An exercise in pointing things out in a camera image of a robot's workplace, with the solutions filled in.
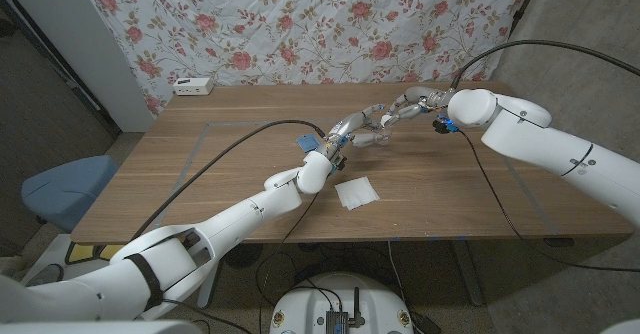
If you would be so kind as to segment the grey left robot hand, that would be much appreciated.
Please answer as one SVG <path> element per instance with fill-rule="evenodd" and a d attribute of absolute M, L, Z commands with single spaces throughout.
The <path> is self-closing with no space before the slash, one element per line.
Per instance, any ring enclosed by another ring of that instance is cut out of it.
<path fill-rule="evenodd" d="M 339 121 L 327 134 L 326 146 L 321 152 L 327 159 L 334 159 L 347 143 L 357 148 L 386 145 L 391 133 L 382 128 L 379 120 L 371 118 L 373 112 L 383 108 L 383 104 L 374 104 Z"/>

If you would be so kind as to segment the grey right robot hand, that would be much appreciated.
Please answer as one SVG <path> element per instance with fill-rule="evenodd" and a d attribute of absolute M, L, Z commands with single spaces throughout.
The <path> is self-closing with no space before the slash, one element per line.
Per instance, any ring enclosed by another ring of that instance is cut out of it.
<path fill-rule="evenodd" d="M 381 117 L 380 124 L 383 128 L 390 128 L 401 120 L 410 120 L 419 114 L 445 111 L 454 94 L 453 89 L 410 87 L 392 102 Z"/>

